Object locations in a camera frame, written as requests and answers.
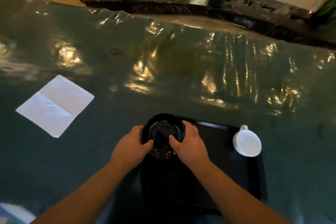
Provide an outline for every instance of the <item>dark green tablecloth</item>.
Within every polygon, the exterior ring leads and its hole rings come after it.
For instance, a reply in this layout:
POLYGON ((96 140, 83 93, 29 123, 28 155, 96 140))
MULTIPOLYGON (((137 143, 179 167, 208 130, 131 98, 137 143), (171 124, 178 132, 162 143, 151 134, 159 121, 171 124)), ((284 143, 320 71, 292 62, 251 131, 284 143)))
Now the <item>dark green tablecloth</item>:
MULTIPOLYGON (((39 215, 107 163, 131 127, 169 112, 248 125, 262 140, 267 204, 294 223, 335 223, 334 55, 124 12, 0 0, 0 202, 39 215), (52 138, 15 109, 58 74, 95 99, 52 138)), ((136 211, 137 175, 105 217, 136 211)))

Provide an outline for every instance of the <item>black bowl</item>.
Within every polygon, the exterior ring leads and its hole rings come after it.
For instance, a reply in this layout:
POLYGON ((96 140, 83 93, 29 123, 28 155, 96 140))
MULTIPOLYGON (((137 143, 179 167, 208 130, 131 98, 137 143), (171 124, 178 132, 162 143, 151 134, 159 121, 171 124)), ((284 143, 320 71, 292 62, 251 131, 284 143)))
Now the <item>black bowl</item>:
POLYGON ((170 135, 181 143, 186 135, 184 124, 175 115, 161 113, 147 121, 142 130, 141 142, 145 144, 153 140, 154 146, 149 154, 157 158, 170 158, 176 154, 169 145, 170 135))

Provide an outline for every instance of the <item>tray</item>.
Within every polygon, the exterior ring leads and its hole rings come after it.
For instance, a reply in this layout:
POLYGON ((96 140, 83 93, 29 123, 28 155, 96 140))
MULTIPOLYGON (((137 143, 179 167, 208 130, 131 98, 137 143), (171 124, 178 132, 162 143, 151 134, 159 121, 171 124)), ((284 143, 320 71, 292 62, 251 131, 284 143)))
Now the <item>tray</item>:
MULTIPOLYGON (((262 153, 245 157, 233 147, 232 139, 239 128, 178 117, 197 127, 209 158, 217 167, 258 200, 267 200, 262 153)), ((141 164, 140 179, 147 203, 155 207, 218 211, 207 191, 177 156, 157 159, 147 155, 141 164)))

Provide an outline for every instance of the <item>napkin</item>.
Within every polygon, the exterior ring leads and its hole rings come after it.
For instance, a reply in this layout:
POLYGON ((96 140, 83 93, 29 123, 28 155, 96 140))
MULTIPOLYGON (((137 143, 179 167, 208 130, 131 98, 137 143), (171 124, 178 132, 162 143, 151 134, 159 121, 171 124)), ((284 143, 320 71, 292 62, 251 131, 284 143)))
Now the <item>napkin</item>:
POLYGON ((53 137, 60 137, 94 95, 58 75, 16 109, 53 137))

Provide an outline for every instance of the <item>white mug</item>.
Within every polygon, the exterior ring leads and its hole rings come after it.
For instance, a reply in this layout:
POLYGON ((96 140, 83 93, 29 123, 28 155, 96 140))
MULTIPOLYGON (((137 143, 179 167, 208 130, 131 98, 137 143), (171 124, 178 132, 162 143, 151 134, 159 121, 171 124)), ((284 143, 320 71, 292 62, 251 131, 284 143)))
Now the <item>white mug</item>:
POLYGON ((242 125, 233 137, 236 151, 246 157, 255 157, 261 152, 261 141, 246 125, 242 125))

